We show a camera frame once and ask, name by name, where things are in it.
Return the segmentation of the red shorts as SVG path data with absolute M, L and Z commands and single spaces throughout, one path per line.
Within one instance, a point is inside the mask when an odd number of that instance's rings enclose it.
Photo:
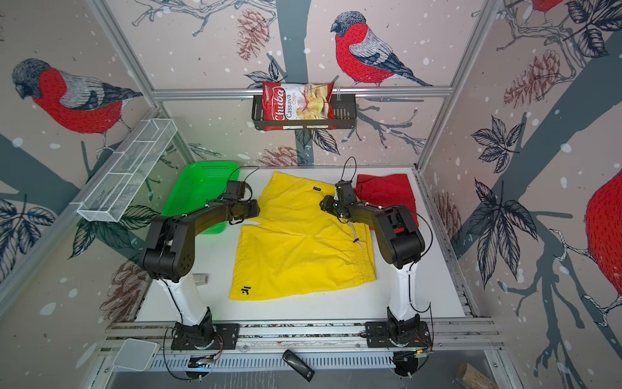
M 372 205 L 390 207 L 395 205 L 406 206 L 419 226 L 416 214 L 416 199 L 406 174 L 392 174 L 388 176 L 374 176 L 358 174 L 354 189 L 359 200 Z

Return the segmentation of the yellow shorts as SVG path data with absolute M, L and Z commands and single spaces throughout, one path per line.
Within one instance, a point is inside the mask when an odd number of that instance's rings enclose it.
M 331 184 L 272 175 L 259 196 L 259 216 L 241 227 L 230 299 L 334 292 L 377 279 L 369 227 L 320 209 L 320 202 L 334 194 Z

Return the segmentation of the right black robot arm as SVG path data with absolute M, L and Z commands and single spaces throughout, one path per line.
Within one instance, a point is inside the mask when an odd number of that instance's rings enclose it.
M 394 337 L 414 331 L 420 312 L 414 298 L 416 270 L 426 244 L 411 211 L 404 205 L 384 207 L 360 201 L 350 181 L 335 185 L 335 194 L 320 202 L 322 211 L 343 222 L 374 229 L 382 258 L 395 269 L 388 307 L 388 329 Z

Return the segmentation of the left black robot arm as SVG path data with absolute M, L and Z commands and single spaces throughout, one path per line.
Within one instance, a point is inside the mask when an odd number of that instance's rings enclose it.
M 152 221 L 139 267 L 161 285 L 176 309 L 176 334 L 207 343 L 215 339 L 212 313 L 192 274 L 195 238 L 221 223 L 235 225 L 258 217 L 259 204 L 252 196 L 249 183 L 229 180 L 223 194 L 202 207 Z

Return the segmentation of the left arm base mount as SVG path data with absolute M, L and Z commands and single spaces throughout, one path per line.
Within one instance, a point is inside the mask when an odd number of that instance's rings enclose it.
M 171 350 L 234 350 L 240 329 L 240 324 L 214 324 L 211 309 L 208 308 L 199 324 L 175 324 Z

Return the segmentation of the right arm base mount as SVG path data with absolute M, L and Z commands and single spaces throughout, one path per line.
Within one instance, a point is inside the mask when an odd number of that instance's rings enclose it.
M 388 311 L 387 320 L 364 324 L 364 338 L 369 348 L 432 348 L 432 334 L 419 313 L 398 320 Z

